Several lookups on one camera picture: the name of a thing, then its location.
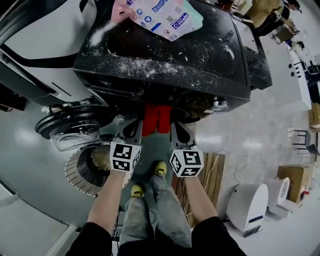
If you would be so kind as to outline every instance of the yellow sneaker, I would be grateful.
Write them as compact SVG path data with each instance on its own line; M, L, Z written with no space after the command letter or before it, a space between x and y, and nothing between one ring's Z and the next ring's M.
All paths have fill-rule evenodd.
M161 161L159 162L155 167L154 175L162 175L166 176L167 173L167 165L165 162Z
M144 196L144 191L142 187L139 185L133 185L131 189L131 196L132 197L143 197Z

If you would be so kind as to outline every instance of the cardboard box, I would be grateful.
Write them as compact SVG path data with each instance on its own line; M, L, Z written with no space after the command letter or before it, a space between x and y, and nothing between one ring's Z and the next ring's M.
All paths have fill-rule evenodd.
M280 165L277 176L280 180L289 178L290 186L287 199L296 203L301 202L301 193L306 191L309 186L309 181L312 171L309 166L304 165Z
M320 105L318 103L313 103L309 110L309 126L311 131L320 132Z

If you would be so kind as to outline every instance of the black sleeve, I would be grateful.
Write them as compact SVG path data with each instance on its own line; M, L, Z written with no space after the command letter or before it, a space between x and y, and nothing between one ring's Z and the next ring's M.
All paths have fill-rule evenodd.
M112 238L104 228L88 222L83 225L78 237L72 243L66 256L79 255L111 255Z
M200 222L192 231L192 249L205 255L212 248L219 253L223 252L224 255L246 255L229 235L219 217L211 217Z

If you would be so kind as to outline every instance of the human leg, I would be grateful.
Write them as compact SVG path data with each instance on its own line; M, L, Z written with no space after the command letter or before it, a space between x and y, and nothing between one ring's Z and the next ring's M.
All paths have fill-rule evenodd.
M125 205L126 213L120 235L120 245L138 240L154 240L149 208L141 187L134 185L131 190L131 196Z
M158 211L157 228L176 245L189 248L191 229L172 187L168 186L166 172L166 163L160 162L150 180Z

